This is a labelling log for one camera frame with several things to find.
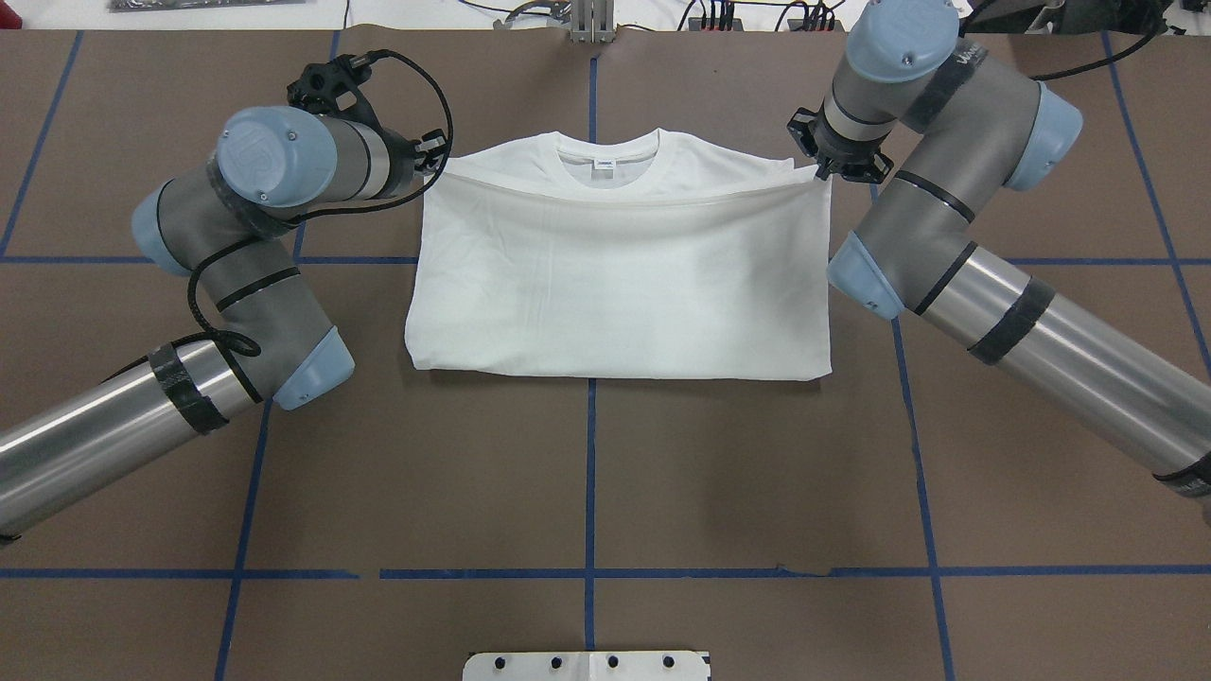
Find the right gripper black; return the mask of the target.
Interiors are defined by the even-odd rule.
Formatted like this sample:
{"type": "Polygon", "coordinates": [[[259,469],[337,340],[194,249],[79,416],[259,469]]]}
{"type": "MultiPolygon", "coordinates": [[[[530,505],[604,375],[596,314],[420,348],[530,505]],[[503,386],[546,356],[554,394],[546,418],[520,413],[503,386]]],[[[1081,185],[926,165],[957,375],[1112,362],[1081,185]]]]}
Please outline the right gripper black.
{"type": "Polygon", "coordinates": [[[894,160],[882,151],[882,144],[893,128],[894,122],[866,125],[825,108],[800,108],[790,119],[791,137],[803,154],[815,160],[815,177],[822,182],[833,174],[853,183],[886,181],[894,160]]]}

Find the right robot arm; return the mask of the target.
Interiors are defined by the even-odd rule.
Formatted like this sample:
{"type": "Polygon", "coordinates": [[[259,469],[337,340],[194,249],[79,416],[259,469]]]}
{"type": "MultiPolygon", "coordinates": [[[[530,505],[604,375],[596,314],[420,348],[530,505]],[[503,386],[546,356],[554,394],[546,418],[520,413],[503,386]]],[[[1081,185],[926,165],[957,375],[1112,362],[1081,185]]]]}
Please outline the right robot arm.
{"type": "Polygon", "coordinates": [[[1207,507],[1209,385],[974,238],[1003,194],[1045,181],[1084,119],[962,23],[951,1],[867,2],[821,103],[788,121],[819,181],[878,185],[830,284],[930,324],[1207,507]]]}

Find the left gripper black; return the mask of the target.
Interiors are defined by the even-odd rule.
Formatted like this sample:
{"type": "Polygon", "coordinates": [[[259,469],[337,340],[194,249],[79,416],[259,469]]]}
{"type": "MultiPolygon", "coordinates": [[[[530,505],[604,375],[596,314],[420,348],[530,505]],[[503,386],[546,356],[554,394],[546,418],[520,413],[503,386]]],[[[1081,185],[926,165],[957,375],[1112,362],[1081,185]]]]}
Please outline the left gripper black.
{"type": "Polygon", "coordinates": [[[398,198],[414,178],[418,185],[412,190],[412,198],[423,198],[425,193],[444,174],[446,165],[438,165],[438,158],[449,151],[449,139],[446,131],[430,131],[420,139],[411,139],[397,132],[381,135],[388,149],[389,174],[381,185],[381,198],[398,198]]]}

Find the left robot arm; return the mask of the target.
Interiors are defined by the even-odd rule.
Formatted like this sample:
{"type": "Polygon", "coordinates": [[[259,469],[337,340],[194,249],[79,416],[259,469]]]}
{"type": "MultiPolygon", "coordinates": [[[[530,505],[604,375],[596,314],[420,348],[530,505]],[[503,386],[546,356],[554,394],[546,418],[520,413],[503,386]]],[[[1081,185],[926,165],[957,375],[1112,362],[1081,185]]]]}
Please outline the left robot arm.
{"type": "Polygon", "coordinates": [[[437,181],[454,139],[412,141],[372,122],[287,105],[223,125],[199,168],[134,208],[132,235],[184,277],[195,333],[2,435],[2,544],[243,410],[298,410],[354,374],[342,332],[281,238],[303,221],[394,210],[437,181]]]}

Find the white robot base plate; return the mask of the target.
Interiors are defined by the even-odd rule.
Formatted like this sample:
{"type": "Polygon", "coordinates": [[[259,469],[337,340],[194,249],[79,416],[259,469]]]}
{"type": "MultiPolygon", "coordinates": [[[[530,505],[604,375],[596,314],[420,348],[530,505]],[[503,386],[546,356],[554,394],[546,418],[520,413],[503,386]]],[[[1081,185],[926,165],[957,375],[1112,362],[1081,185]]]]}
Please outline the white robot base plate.
{"type": "Polygon", "coordinates": [[[463,680],[712,680],[708,652],[553,651],[469,656],[463,680]]]}

